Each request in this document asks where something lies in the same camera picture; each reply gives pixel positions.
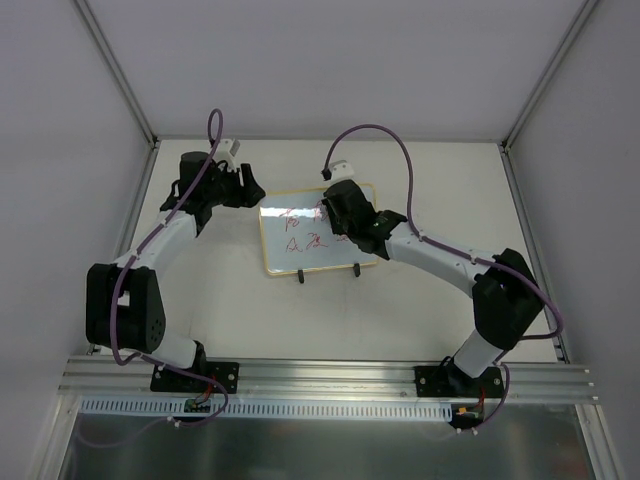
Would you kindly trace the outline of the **yellow framed whiteboard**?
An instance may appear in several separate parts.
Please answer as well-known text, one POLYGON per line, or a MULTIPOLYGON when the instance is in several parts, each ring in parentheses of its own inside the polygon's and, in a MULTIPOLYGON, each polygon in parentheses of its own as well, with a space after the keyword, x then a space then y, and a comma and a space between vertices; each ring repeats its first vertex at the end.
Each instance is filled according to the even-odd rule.
POLYGON ((369 267, 378 258, 332 232, 324 190, 269 193, 259 204, 264 266, 271 276, 369 267))

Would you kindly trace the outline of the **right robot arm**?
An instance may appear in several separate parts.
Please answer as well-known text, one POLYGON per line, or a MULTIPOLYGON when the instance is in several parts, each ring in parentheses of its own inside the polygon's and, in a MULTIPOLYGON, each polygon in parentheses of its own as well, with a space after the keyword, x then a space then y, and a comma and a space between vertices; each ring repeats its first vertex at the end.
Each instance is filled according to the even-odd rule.
POLYGON ((409 219, 391 210, 377 211, 360 186, 343 180, 330 186, 322 203, 332 232, 359 250, 387 261, 423 270, 467 294, 474 330, 436 374, 459 396, 480 388, 484 372, 512 350, 544 308, 524 258, 512 249, 488 259, 417 232, 409 219))

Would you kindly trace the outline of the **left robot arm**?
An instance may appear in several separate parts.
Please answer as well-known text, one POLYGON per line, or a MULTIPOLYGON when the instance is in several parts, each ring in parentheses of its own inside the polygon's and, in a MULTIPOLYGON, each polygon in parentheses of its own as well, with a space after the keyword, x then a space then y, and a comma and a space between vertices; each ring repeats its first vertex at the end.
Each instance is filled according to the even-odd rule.
POLYGON ((86 277, 85 335, 108 347, 117 364, 150 361, 157 373, 170 371, 187 391, 212 381, 203 345, 169 330, 159 280, 177 256, 195 241, 214 208, 253 208, 264 197, 247 163, 233 156, 192 151, 182 154, 179 177, 140 243, 107 263, 94 264, 86 277))

